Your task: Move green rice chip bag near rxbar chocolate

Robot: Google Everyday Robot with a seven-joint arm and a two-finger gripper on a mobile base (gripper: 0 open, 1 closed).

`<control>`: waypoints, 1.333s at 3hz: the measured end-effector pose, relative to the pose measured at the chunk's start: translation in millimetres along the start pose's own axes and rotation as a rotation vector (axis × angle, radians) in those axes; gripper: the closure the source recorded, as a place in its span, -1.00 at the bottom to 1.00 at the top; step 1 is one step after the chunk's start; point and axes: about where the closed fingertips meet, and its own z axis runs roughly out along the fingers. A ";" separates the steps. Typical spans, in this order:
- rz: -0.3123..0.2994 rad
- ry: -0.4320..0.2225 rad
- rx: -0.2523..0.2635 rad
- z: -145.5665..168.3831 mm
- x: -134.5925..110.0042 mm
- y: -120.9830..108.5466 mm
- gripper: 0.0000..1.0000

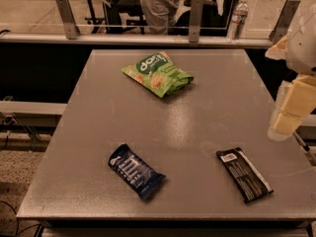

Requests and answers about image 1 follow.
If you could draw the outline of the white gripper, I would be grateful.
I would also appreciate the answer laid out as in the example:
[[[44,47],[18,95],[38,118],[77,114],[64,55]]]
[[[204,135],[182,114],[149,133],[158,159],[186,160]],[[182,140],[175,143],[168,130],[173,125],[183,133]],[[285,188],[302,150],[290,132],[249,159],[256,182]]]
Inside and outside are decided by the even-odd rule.
[[[265,53],[273,60],[285,59],[289,34],[282,37]],[[275,109],[271,115],[268,137],[274,141],[288,139],[316,109],[316,78],[298,74],[291,82],[282,81],[276,94]]]

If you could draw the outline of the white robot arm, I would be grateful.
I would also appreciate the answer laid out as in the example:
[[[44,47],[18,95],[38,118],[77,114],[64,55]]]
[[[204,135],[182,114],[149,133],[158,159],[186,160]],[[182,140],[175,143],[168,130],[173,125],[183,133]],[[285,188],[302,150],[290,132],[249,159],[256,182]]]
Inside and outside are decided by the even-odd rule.
[[[283,59],[297,73],[291,81],[282,81],[277,90],[268,137],[284,141],[316,109],[316,4],[300,18],[292,30],[270,47],[265,56]]]

